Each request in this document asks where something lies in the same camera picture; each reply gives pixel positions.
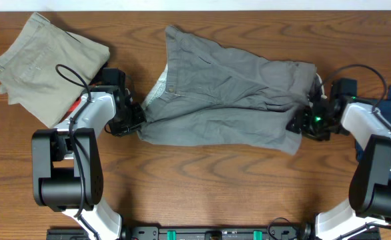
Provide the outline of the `grey shorts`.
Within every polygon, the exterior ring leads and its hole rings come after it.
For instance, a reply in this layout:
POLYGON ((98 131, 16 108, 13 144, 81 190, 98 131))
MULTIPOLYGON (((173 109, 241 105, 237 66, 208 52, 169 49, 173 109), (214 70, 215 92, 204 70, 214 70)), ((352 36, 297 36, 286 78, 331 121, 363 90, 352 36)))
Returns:
POLYGON ((298 151, 302 136, 286 127, 309 104, 314 64, 271 61, 174 26, 165 29, 165 42, 165 69, 142 105, 142 141, 298 151))

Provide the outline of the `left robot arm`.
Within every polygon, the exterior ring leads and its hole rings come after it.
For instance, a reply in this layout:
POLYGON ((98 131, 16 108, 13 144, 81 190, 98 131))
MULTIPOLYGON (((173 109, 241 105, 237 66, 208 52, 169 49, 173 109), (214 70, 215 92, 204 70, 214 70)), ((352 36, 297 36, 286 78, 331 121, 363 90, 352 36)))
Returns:
POLYGON ((78 106, 51 129, 34 132, 31 140, 33 196, 36 204, 71 217, 77 229, 50 229, 47 239, 131 239, 129 227, 103 197, 103 171, 97 138, 102 131, 123 137, 145 123, 133 100, 126 74, 101 69, 83 87, 78 106))

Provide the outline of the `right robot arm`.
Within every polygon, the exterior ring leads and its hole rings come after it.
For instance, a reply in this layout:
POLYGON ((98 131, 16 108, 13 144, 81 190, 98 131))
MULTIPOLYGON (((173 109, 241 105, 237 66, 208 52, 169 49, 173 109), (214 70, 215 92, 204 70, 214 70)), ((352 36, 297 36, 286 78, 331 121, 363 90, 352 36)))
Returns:
POLYGON ((379 239, 379 229, 391 230, 391 124, 357 96, 355 80, 335 81, 328 99, 315 94, 286 129, 316 141, 333 133, 352 135, 363 150, 348 198, 305 224, 298 239, 379 239))

